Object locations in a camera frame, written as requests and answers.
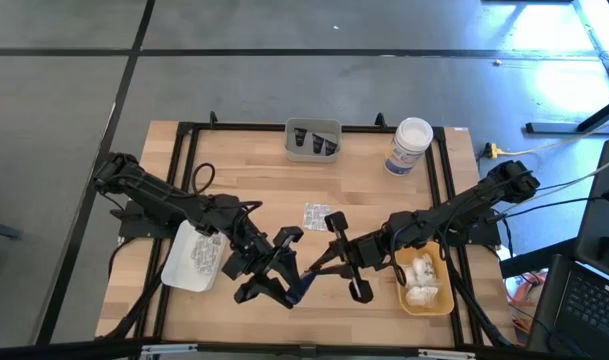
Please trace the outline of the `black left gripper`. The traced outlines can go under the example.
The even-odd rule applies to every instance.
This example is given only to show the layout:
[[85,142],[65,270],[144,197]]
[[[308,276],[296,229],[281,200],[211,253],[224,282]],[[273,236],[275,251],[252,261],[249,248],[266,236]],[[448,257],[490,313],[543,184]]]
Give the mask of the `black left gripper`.
[[250,275],[234,294],[241,304],[264,294],[285,308],[292,308],[290,300],[302,298],[302,279],[299,275],[296,252],[290,248],[303,236],[297,226],[282,227],[270,244],[265,233],[246,229],[241,238],[231,243],[232,253],[222,267],[231,280]]

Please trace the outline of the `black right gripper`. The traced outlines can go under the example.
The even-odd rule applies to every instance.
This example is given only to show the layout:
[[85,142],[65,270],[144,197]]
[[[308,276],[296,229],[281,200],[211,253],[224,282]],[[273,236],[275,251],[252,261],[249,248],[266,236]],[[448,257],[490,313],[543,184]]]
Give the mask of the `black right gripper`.
[[[385,257],[390,254],[390,234],[386,227],[349,240],[346,235],[348,222],[341,211],[325,217],[327,228],[335,234],[327,250],[309,267],[315,275],[338,275],[349,280],[349,292],[354,301],[369,303],[373,300],[370,283],[361,274],[361,269],[372,267],[381,270],[386,267]],[[339,263],[324,268],[324,265],[338,258]]]

